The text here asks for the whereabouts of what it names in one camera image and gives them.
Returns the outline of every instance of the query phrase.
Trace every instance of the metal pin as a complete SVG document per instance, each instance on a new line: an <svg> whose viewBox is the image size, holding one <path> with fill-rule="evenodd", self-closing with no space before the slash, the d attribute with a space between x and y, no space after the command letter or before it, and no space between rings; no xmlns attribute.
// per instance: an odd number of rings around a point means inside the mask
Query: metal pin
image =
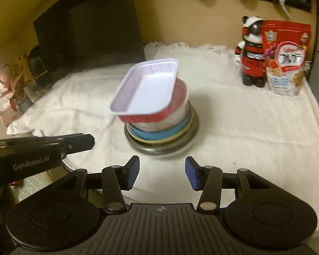
<svg viewBox="0 0 319 255"><path fill-rule="evenodd" d="M106 208L110 211L118 211L120 209L123 209L123 204L120 202L110 202L106 205Z"/></svg>
<svg viewBox="0 0 319 255"><path fill-rule="evenodd" d="M212 211L217 208L217 205L214 202L206 201L200 204L200 208L204 211Z"/></svg>

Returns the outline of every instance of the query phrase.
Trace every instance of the cereal bag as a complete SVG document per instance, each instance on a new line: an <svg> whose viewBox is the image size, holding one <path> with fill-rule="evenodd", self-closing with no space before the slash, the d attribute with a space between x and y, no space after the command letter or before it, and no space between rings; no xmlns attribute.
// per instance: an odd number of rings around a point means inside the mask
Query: cereal bag
<svg viewBox="0 0 319 255"><path fill-rule="evenodd" d="M261 32L269 88L284 96L297 95L304 80L310 25L265 21Z"/></svg>

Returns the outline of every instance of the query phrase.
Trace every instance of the white cloth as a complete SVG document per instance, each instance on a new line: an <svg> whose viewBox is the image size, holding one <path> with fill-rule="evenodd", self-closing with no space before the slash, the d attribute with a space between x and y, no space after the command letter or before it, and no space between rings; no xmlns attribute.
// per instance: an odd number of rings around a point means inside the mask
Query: white cloth
<svg viewBox="0 0 319 255"><path fill-rule="evenodd" d="M138 202L196 205L201 192L191 189L185 175L186 156L224 172L248 168L309 203L317 213L319 231L319 106L307 83L297 97L244 86L232 53L210 45L146 46L147 59L179 60L179 78L188 85L200 117L197 141L181 155L156 158L129 147L123 123L111 114L109 103L130 64L68 75L7 131L92 134L96 144L91 151L65 160L72 169L90 173L124 165L137 154L140 173L134 188L123 194ZM233 191L222 192L222 205L233 199Z"/></svg>

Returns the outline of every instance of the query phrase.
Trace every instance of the stainless steel bowl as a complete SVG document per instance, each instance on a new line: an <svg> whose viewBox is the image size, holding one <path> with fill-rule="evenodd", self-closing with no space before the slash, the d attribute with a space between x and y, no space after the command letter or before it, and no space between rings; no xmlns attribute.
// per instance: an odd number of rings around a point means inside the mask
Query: stainless steel bowl
<svg viewBox="0 0 319 255"><path fill-rule="evenodd" d="M195 111L195 118L190 129L185 134L183 134L180 138L166 144L152 145L152 144L145 144L145 143L139 142L130 135L126 126L124 127L124 133L128 140L129 145L134 150L144 154L148 154L148 155L160 156L160 155L172 154L186 147L195 138L199 127L200 127L200 122Z"/></svg>

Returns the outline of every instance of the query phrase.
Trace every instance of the wall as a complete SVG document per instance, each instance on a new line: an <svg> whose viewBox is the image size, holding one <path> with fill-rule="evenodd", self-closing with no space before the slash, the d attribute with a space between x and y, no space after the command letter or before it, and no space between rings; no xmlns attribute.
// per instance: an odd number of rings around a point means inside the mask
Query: wall
<svg viewBox="0 0 319 255"><path fill-rule="evenodd" d="M16 60L37 38L33 20L58 0L0 0L0 64ZM134 0L143 42L204 43L234 48L241 40L241 18L258 15L286 20L278 5L258 0ZM288 8L296 22L316 25L312 12Z"/></svg>

